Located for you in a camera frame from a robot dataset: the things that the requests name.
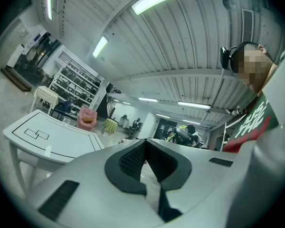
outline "ventilation grille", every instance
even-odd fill
[[[253,11],[242,9],[242,42],[252,41],[254,26]]]
[[[39,212],[55,221],[73,196],[78,185],[78,182],[66,180],[39,208]]]

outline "white lettering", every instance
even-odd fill
[[[264,104],[264,102],[262,102],[262,103],[258,106],[258,108],[257,108],[257,110],[256,110],[255,118],[257,118],[257,116],[265,109],[265,108],[263,107],[263,104]]]
[[[258,108],[253,112],[252,115],[249,115],[246,119],[245,122],[240,126],[238,133],[235,135],[235,138],[237,138],[239,136],[240,133],[241,136],[243,136],[246,132],[250,132],[251,130],[255,129],[256,127],[258,127],[262,121],[263,121],[263,115],[264,115],[264,111],[266,109],[267,106],[263,106],[265,103],[265,101],[263,101]]]
[[[256,123],[255,123],[255,125],[253,126],[253,129],[255,129],[256,127],[258,127],[261,123],[262,123],[262,121],[263,121],[263,115],[264,115],[264,111],[262,111],[261,112],[261,114],[259,114],[259,116],[257,117],[257,119],[256,119]]]
[[[242,130],[243,129],[245,129],[246,128],[246,125],[241,125],[240,126],[240,128],[239,128],[239,130],[238,130],[238,133],[237,133],[237,135],[235,135],[235,137],[234,138],[237,138],[238,137],[238,135],[242,132]]]
[[[248,132],[250,132],[253,129],[253,126],[255,125],[255,122],[256,122],[256,119],[251,124],[248,123],[246,128],[242,132],[241,136],[243,136],[246,133],[247,130],[248,130]]]

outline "shelf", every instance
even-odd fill
[[[90,82],[88,79],[86,79],[85,77],[83,77],[81,74],[79,74],[78,72],[76,72],[74,69],[72,69],[69,65],[66,65],[66,67],[68,67],[69,69],[71,69],[75,74],[77,74],[79,77],[81,77],[82,79],[84,79],[86,82],[88,82],[90,85],[93,85],[93,87],[96,87],[97,89],[99,89],[98,86],[94,85],[92,82]]]
[[[69,62],[69,65],[76,67],[77,69],[84,71],[92,80],[95,80],[99,83],[101,83],[101,80],[95,77],[92,73],[90,73],[88,70],[86,70],[84,67],[80,66],[77,62],[71,60]]]
[[[65,98],[61,97],[61,96],[58,96],[59,99],[63,100],[63,101],[67,101]],[[78,110],[80,110],[80,107],[75,105],[74,103],[72,103],[72,106],[77,108]]]
[[[71,94],[71,95],[74,96],[75,98],[78,98],[78,99],[80,99],[80,100],[82,100],[82,101],[84,101],[84,102],[86,102],[87,104],[90,105],[90,103],[89,103],[88,101],[86,101],[86,100],[80,98],[79,96],[73,94],[72,92],[68,91],[67,89],[65,89],[64,87],[62,87],[60,84],[58,84],[58,83],[56,83],[56,82],[54,82],[54,84],[57,85],[58,87],[62,88],[64,91],[67,91],[69,94]]]
[[[81,87],[80,85],[76,84],[74,81],[70,80],[68,77],[64,76],[62,73],[59,73],[60,76],[62,76],[63,78],[65,78],[66,80],[70,81],[72,84],[76,85],[77,87],[79,87],[80,89],[86,91],[89,95],[95,96],[94,94],[92,94],[91,92],[87,91],[86,89],[84,89],[83,87]]]

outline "pink armchair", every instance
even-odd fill
[[[93,121],[91,123],[85,123],[82,121],[83,118],[93,118]],[[81,107],[77,119],[77,127],[86,131],[91,131],[93,127],[96,125],[97,120],[97,112],[86,108],[85,106]]]

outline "desk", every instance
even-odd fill
[[[50,104],[50,107],[47,113],[48,115],[50,114],[51,110],[58,104],[59,95],[57,93],[55,93],[53,90],[45,86],[39,86],[34,92],[34,100],[30,108],[30,113],[33,111],[37,97],[45,100],[46,102]]]
[[[33,167],[54,172],[73,159],[100,149],[104,149],[98,136],[85,130],[67,125],[35,110],[4,129],[9,140],[12,162],[24,193],[27,188],[20,170],[20,161]],[[21,157],[31,156],[30,160]]]
[[[112,133],[115,132],[117,128],[117,122],[112,119],[107,118],[103,126],[104,126],[103,130],[106,128],[107,132],[111,135]]]

